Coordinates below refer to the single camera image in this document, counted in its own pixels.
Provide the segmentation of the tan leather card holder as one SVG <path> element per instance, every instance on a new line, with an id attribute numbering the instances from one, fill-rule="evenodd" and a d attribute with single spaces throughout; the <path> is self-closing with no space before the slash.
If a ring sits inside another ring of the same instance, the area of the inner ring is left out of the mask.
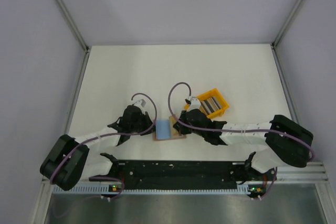
<path id="1" fill-rule="evenodd" d="M 155 132 L 153 133 L 154 141 L 168 141 L 185 139 L 186 135 L 180 134 L 173 125 L 176 120 L 173 116 L 170 116 L 165 120 L 156 120 Z"/>

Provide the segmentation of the yellow plastic bin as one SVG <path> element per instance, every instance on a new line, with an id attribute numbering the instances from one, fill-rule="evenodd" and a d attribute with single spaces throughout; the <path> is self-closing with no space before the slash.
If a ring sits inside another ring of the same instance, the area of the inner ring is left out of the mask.
<path id="1" fill-rule="evenodd" d="M 186 99 L 185 111 L 199 109 L 209 119 L 222 116 L 229 108 L 220 92 L 215 88 L 198 96 L 190 95 Z"/>

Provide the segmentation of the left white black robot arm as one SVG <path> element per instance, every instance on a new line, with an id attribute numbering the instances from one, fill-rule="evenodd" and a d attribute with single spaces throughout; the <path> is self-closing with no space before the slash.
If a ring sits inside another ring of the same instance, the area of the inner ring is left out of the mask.
<path id="1" fill-rule="evenodd" d="M 155 131 L 155 121 L 140 105 L 129 105 L 115 122 L 87 135 L 59 137 L 40 166 L 40 173 L 63 190 L 81 180 L 122 179 L 118 160 L 107 152 L 132 136 Z"/>

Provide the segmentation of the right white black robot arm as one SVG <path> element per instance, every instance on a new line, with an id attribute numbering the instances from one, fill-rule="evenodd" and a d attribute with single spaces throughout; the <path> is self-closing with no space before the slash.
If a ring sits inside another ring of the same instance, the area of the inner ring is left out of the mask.
<path id="1" fill-rule="evenodd" d="M 313 134 L 283 115 L 257 124 L 213 121 L 199 109 L 182 111 L 173 128 L 183 135 L 196 134 L 212 145 L 249 145 L 245 174 L 258 179 L 280 166 L 306 167 L 314 159 Z"/>

